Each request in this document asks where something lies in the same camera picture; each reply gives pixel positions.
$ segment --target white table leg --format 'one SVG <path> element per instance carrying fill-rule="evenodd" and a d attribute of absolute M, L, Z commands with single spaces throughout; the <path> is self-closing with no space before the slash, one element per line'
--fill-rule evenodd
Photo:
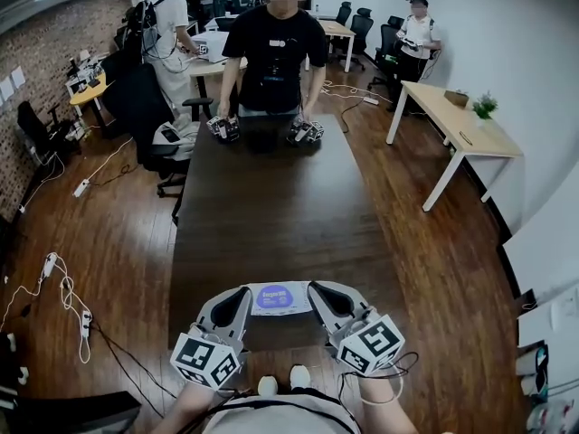
<path fill-rule="evenodd" d="M 396 107 L 396 112 L 394 113 L 394 119 L 392 119 L 392 124 L 390 125 L 390 131 L 388 132 L 388 137 L 386 137 L 386 143 L 391 145 L 394 141 L 394 137 L 396 136 L 396 130 L 398 130 L 398 126 L 400 125 L 400 119 L 402 117 L 402 112 L 404 111 L 404 106 L 406 105 L 406 99 L 408 98 L 408 93 L 406 93 L 406 89 L 402 88 L 402 93 L 400 94 L 400 98 L 398 99 L 398 106 Z"/>
<path fill-rule="evenodd" d="M 511 158 L 505 163 L 505 165 L 503 165 L 503 168 L 500 169 L 500 172 L 498 173 L 495 180 L 492 182 L 492 184 L 489 185 L 489 188 L 487 188 L 487 192 L 482 195 L 482 198 L 480 198 L 480 200 L 482 202 L 485 203 L 486 201 L 489 200 L 490 194 L 492 193 L 492 190 L 495 187 L 495 185 L 497 184 L 497 182 L 499 182 L 500 179 L 502 179 L 503 176 L 508 173 L 508 169 L 510 169 L 515 164 L 515 162 L 516 162 L 516 159 Z"/>
<path fill-rule="evenodd" d="M 428 199 L 426 200 L 426 203 L 424 203 L 424 206 L 422 207 L 423 211 L 428 212 L 434 206 L 434 203 L 436 203 L 436 200 L 441 195 L 444 188 L 446 188 L 446 185 L 451 180 L 452 176 L 456 172 L 456 169 L 459 168 L 459 165 L 462 162 L 462 158 L 465 155 L 466 154 L 463 153 L 462 151 L 457 151 L 454 154 L 454 156 L 451 159 L 451 163 L 448 165 L 448 167 L 444 171 L 444 174 L 442 174 L 441 179 L 438 181 L 438 183 L 436 184 L 436 186 L 432 190 L 432 193 L 428 197 Z"/>
<path fill-rule="evenodd" d="M 354 50 L 354 37 L 350 37 L 350 43 L 347 46 L 346 68 L 344 71 L 350 72 L 350 62 L 352 61 L 352 50 Z"/>

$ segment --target backpack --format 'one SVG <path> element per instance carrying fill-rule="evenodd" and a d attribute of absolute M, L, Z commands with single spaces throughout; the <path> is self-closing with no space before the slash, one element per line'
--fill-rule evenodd
<path fill-rule="evenodd" d="M 151 3 L 143 0 L 128 15 L 123 50 L 127 50 L 131 57 L 139 58 L 139 63 L 142 62 L 142 55 L 151 50 L 161 38 L 155 8 L 165 1 Z"/>

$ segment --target light wooden desk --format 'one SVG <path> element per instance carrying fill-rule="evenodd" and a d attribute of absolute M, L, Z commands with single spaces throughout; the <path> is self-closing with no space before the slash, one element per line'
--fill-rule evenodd
<path fill-rule="evenodd" d="M 493 120 L 487 121 L 484 127 L 477 127 L 475 113 L 468 109 L 458 108 L 450 103 L 444 98 L 446 89 L 407 81 L 403 81 L 402 84 L 402 93 L 398 100 L 398 107 L 394 113 L 394 119 L 390 126 L 386 143 L 391 145 L 394 142 L 404 105 L 406 104 L 408 95 L 410 95 L 446 136 L 444 145 L 448 145 L 450 142 L 456 148 L 456 153 L 451 163 L 444 171 L 444 174 L 442 174 L 441 179 L 422 207 L 425 212 L 428 212 L 434 203 L 436 203 L 436 200 L 441 195 L 465 156 L 514 158 L 523 155 L 517 144 L 511 140 L 505 131 Z M 482 202 L 485 203 L 488 200 L 492 186 L 506 171 L 507 166 L 503 168 L 501 174 L 482 196 Z"/>
<path fill-rule="evenodd" d="M 97 105 L 96 99 L 100 97 L 105 90 L 107 89 L 107 78 L 104 73 L 97 77 L 97 80 L 100 81 L 100 84 L 96 87 L 91 87 L 87 85 L 87 89 L 84 91 L 78 91 L 71 97 L 71 106 L 82 106 L 86 103 L 89 103 L 92 112 L 94 113 L 94 117 L 97 120 L 97 124 L 99 125 L 100 129 L 103 133 L 106 131 L 107 125 L 105 124 L 104 119 L 99 111 L 99 105 Z"/>
<path fill-rule="evenodd" d="M 324 28 L 324 32 L 330 38 L 334 37 L 347 37 L 350 39 L 349 45 L 347 46 L 347 57 L 346 57 L 346 67 L 345 72 L 350 72 L 350 61 L 352 60 L 352 50 L 354 49 L 354 38 L 356 33 L 350 31 L 344 25 L 337 23 L 336 21 L 318 21 Z M 309 57 L 306 57 L 306 71 L 309 71 Z"/>
<path fill-rule="evenodd" d="M 205 77 L 207 76 L 214 76 L 218 74 L 223 74 L 225 71 L 225 64 L 227 60 L 219 61 L 219 62 L 209 62 L 206 60 L 200 59 L 193 59 L 189 62 L 189 67 L 187 68 L 188 74 L 191 76 L 192 79 L 195 79 L 197 82 L 197 87 L 199 88 L 199 96 L 201 98 L 207 98 L 207 87 L 205 86 Z M 242 65 L 241 69 L 244 70 L 247 68 L 247 58 L 242 58 Z M 237 102 L 237 90 L 233 89 L 233 101 L 232 105 Z M 203 106 L 203 113 L 210 119 L 212 117 L 211 112 L 209 110 L 209 105 Z"/>

